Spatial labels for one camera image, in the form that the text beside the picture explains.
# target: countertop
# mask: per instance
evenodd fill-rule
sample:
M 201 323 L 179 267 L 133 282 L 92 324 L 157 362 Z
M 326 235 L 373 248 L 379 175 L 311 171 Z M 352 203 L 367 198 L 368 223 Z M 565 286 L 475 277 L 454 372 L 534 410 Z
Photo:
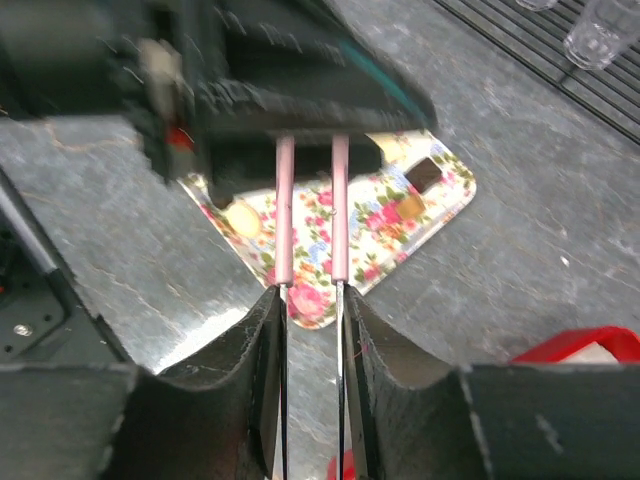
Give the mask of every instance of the countertop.
M 449 362 L 506 361 L 563 329 L 640 331 L 640 151 L 439 8 L 345 14 L 432 96 L 475 173 L 471 205 L 367 298 Z M 132 357 L 159 371 L 239 320 L 262 287 L 119 119 L 0 124 L 0 163 Z M 336 445 L 335 331 L 290 329 L 292 475 Z

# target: teal stripe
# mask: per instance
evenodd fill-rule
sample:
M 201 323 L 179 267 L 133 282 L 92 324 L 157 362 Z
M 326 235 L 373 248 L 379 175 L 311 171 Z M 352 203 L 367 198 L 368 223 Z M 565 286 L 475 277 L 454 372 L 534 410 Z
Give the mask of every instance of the teal stripe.
M 390 95 L 400 102 L 407 110 L 413 112 L 422 121 L 426 121 L 426 115 L 416 105 L 404 91 L 389 76 L 380 70 L 375 63 L 362 55 L 348 43 L 341 42 L 343 53 L 345 53 L 357 66 L 373 77 Z

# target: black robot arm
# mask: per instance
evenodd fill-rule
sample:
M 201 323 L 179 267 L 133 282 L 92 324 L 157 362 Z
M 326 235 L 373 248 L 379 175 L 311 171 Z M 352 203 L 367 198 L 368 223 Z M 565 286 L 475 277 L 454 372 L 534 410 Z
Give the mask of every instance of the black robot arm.
M 360 174 L 382 164 L 364 133 L 436 128 L 428 96 L 321 0 L 0 0 L 0 107 L 121 113 L 156 173 L 202 174 L 223 196 L 272 186 L 284 131 L 305 179 L 329 168 L 336 132 Z M 173 155 L 176 132 L 193 155 Z

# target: screw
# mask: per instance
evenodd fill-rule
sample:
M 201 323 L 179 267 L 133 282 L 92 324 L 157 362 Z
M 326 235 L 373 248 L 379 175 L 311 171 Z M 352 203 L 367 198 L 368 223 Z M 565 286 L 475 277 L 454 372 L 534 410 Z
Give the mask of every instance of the screw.
M 13 327 L 13 333 L 22 337 L 28 337 L 33 333 L 33 328 L 31 328 L 29 325 L 18 324 Z

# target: clear drinking glass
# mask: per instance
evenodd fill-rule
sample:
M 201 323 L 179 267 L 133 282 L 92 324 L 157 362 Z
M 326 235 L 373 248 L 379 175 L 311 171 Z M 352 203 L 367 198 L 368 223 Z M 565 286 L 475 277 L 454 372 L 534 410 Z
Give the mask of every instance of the clear drinking glass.
M 538 12 L 553 7 L 558 3 L 558 0 L 516 0 L 516 3 L 521 7 Z
M 602 70 L 640 38 L 640 0 L 590 0 L 564 40 L 567 57 Z

